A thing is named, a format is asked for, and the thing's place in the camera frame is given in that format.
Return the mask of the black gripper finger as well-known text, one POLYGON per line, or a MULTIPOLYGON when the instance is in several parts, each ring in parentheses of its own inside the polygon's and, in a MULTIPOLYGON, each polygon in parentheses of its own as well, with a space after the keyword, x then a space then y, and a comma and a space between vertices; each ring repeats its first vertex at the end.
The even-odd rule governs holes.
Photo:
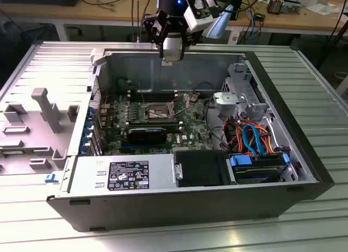
POLYGON ((183 59, 186 48, 190 47, 191 45, 196 45, 200 41, 203 31, 201 30, 201 31, 192 33, 190 30, 188 30, 188 26, 184 22, 180 23, 180 29, 181 29, 180 59, 183 59))
POLYGON ((151 43, 156 44, 159 50, 159 57, 164 57, 164 41, 166 38, 166 14, 146 14, 143 25, 146 29, 148 39, 151 43))

